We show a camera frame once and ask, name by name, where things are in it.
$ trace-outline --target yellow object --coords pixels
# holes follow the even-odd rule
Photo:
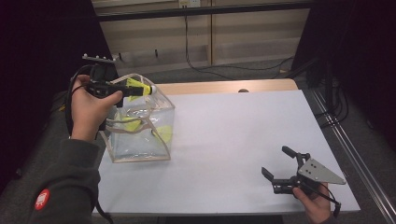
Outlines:
[[[132,118],[122,118],[121,120],[129,120],[129,119],[132,119]],[[126,131],[134,132],[139,127],[141,122],[142,122],[142,120],[138,119],[138,120],[131,121],[128,123],[124,123],[123,125],[124,125]]]
[[[154,131],[151,132],[154,136],[158,137],[158,135]],[[172,139],[172,133],[173,133],[172,126],[166,125],[166,126],[158,127],[157,132],[165,143],[168,143]]]
[[[151,93],[151,87],[143,84],[137,80],[134,80],[133,78],[127,78],[126,79],[126,86],[128,87],[143,87],[143,95],[149,95]],[[135,100],[139,98],[140,96],[130,96],[129,101]]]

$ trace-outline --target person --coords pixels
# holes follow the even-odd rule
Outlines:
[[[89,76],[79,75],[73,89],[89,81]],[[31,224],[92,223],[100,181],[98,169],[94,167],[99,146],[93,140],[111,106],[121,100],[122,92],[98,99],[84,88],[78,88],[72,97],[73,131],[70,139],[62,141],[58,160],[42,176],[32,202]],[[324,187],[319,190],[328,194]],[[310,223],[336,223],[329,201],[309,198],[298,188],[294,188],[293,193],[304,205]]]

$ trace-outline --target human hand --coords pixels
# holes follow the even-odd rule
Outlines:
[[[90,77],[79,75],[73,90],[87,84]],[[72,119],[74,122],[71,139],[91,142],[94,140],[101,123],[106,119],[111,106],[119,102],[122,92],[116,91],[103,99],[90,95],[84,88],[78,88],[72,96]]]
[[[319,185],[318,191],[329,196],[329,191],[324,186]],[[308,197],[299,188],[294,188],[293,193],[305,207],[305,214],[308,217],[309,223],[319,224],[332,215],[330,201],[327,199],[317,195],[316,193],[313,193]]]

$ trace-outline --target white tabletop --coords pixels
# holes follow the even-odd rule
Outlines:
[[[176,106],[170,161],[99,167],[99,202],[118,215],[270,215],[304,211],[274,194],[261,174],[296,175],[288,146],[344,178],[301,91],[171,95]],[[360,210],[348,184],[330,185],[342,211]]]

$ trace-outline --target transparent box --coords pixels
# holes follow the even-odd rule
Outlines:
[[[147,78],[130,75],[153,87],[151,95],[125,97],[106,120],[106,148],[113,162],[170,160],[175,106]]]

